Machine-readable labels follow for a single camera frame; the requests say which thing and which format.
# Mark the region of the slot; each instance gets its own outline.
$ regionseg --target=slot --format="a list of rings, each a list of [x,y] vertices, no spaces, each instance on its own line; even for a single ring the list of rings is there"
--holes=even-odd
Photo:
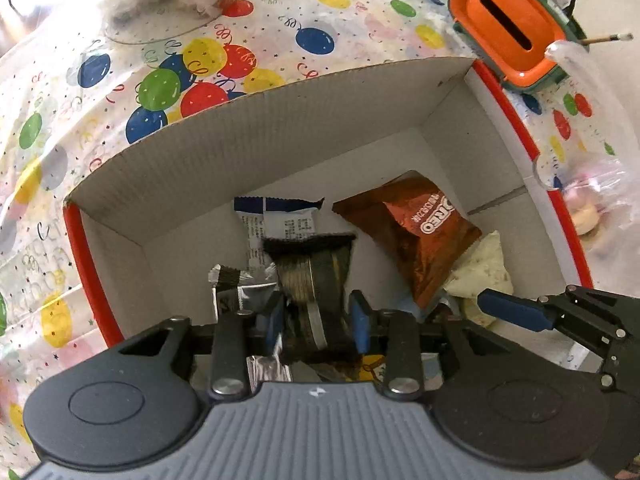
[[[480,0],[480,3],[486,10],[505,28],[505,30],[511,34],[511,37],[518,42],[518,44],[524,50],[531,50],[532,44],[529,38],[524,35],[518,26],[513,23],[509,16],[507,16],[493,0]]]

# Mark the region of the wooden stick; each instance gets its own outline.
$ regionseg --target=wooden stick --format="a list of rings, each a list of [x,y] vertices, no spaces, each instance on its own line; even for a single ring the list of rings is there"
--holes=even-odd
[[[631,32],[626,34],[611,34],[610,36],[599,36],[597,38],[587,38],[586,40],[578,40],[578,43],[590,45],[593,43],[608,43],[609,41],[631,41],[634,35]]]

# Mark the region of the balloon pattern tablecloth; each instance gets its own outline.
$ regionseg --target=balloon pattern tablecloth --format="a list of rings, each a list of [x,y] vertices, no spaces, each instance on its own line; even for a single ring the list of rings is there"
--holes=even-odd
[[[105,348],[62,219],[69,191],[130,143],[242,95],[390,60],[472,56],[446,1],[236,0],[193,32],[136,46],[107,40],[79,0],[0,59],[0,479],[37,463],[22,425],[31,390]],[[570,82],[510,98],[557,160],[577,129],[615,149]]]

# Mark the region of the screw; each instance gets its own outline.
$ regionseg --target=screw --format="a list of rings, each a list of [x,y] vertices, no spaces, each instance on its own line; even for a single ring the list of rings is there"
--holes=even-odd
[[[213,383],[211,389],[219,395],[237,395],[244,390],[244,383],[239,379],[224,377]]]
[[[414,394],[420,389],[420,383],[410,377],[396,377],[389,381],[389,389],[395,394]]]
[[[613,377],[607,374],[603,375],[600,378],[600,384],[602,384],[602,386],[604,386],[605,388],[610,388],[613,384]]]

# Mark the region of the blue and white snack wrapper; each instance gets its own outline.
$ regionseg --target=blue and white snack wrapper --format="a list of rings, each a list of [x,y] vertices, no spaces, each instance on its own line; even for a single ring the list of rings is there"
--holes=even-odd
[[[262,271],[271,259],[262,250],[263,238],[302,240],[316,233],[314,213],[324,198],[308,202],[295,198],[237,196],[234,211],[246,227],[248,236],[248,269]]]

